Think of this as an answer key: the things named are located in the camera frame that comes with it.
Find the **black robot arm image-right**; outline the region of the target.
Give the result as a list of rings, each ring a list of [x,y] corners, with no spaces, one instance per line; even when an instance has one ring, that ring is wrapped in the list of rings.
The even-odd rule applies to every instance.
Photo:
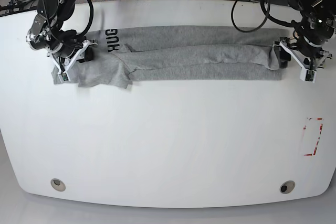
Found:
[[[285,68],[291,59],[301,67],[305,81],[312,81],[316,70],[321,68],[327,58],[332,55],[322,46],[335,35],[335,8],[331,0],[287,0],[288,5],[299,11],[301,21],[286,22],[274,18],[270,13],[271,1],[260,0],[267,20],[283,27],[293,29],[294,42],[288,37],[280,38],[273,44],[273,50],[279,59],[281,68]]]

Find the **black robot arm image-left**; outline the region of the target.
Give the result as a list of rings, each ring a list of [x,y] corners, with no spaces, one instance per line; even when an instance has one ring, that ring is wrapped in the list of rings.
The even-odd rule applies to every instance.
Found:
[[[290,56],[283,29],[250,34],[225,26],[62,30],[76,0],[39,0],[29,45],[53,59],[54,83],[126,86],[131,81],[279,80]]]

